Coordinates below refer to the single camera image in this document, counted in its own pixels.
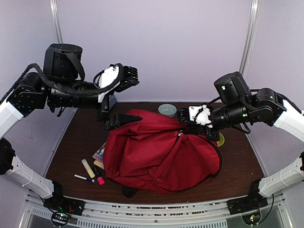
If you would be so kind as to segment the red backpack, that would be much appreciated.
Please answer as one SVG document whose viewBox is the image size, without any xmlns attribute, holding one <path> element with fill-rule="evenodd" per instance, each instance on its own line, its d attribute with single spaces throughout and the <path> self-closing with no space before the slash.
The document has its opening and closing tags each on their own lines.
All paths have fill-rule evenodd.
<svg viewBox="0 0 304 228">
<path fill-rule="evenodd" d="M 124 186 L 169 194 L 217 177 L 223 158 L 215 142 L 187 134 L 172 117 L 130 110 L 140 121 L 111 130 L 105 143 L 106 176 Z"/>
</svg>

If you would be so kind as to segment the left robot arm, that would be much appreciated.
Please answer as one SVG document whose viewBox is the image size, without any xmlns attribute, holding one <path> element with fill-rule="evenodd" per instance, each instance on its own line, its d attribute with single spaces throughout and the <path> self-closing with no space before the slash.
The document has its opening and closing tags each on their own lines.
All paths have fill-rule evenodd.
<svg viewBox="0 0 304 228">
<path fill-rule="evenodd" d="M 62 186 L 26 166 L 5 139 L 7 132 L 34 110 L 46 106 L 52 112 L 56 108 L 64 111 L 67 107 L 95 109 L 98 121 L 104 122 L 107 130 L 141 119 L 128 114 L 109 115 L 110 96 L 138 85 L 137 69 L 120 63 L 111 64 L 99 72 L 93 82 L 87 82 L 81 64 L 82 53 L 77 45 L 51 44 L 45 52 L 43 67 L 36 63 L 28 65 L 0 101 L 1 174 L 13 177 L 58 211 L 68 207 Z"/>
</svg>

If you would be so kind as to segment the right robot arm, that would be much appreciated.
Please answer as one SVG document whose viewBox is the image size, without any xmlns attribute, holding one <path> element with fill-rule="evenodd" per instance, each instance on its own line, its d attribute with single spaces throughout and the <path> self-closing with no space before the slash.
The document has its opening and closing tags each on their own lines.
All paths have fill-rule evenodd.
<svg viewBox="0 0 304 228">
<path fill-rule="evenodd" d="M 265 123 L 290 133 L 304 142 L 304 111 L 283 94 L 270 88 L 250 89 L 240 72 L 226 74 L 214 82 L 219 94 L 209 103 L 189 106 L 180 111 L 179 121 L 191 127 L 195 133 L 204 134 L 211 141 L 219 140 L 219 130 L 234 128 L 249 134 L 246 123 Z M 224 106 L 212 109 L 211 104 L 221 100 Z M 244 124 L 246 131 L 236 125 Z M 243 204 L 254 209 L 262 199 L 304 180 L 304 152 L 296 160 L 270 177 L 251 184 Z"/>
</svg>

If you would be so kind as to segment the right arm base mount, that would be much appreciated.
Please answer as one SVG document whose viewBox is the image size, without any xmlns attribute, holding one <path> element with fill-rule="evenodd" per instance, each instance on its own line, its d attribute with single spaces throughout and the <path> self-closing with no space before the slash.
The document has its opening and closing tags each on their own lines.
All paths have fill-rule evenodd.
<svg viewBox="0 0 304 228">
<path fill-rule="evenodd" d="M 230 199 L 227 201 L 228 210 L 230 215 L 235 215 L 239 213 L 245 213 L 252 210 L 257 210 L 259 208 L 268 205 L 267 198 L 261 197 L 241 197 L 237 199 Z"/>
</svg>

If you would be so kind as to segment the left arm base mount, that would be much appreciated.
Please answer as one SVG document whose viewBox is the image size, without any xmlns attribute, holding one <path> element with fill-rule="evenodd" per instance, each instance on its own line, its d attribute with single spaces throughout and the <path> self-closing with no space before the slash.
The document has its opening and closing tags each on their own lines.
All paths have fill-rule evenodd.
<svg viewBox="0 0 304 228">
<path fill-rule="evenodd" d="M 50 209 L 52 212 L 60 211 L 67 214 L 81 216 L 85 207 L 85 202 L 78 199 L 67 197 L 43 199 L 44 207 Z"/>
</svg>

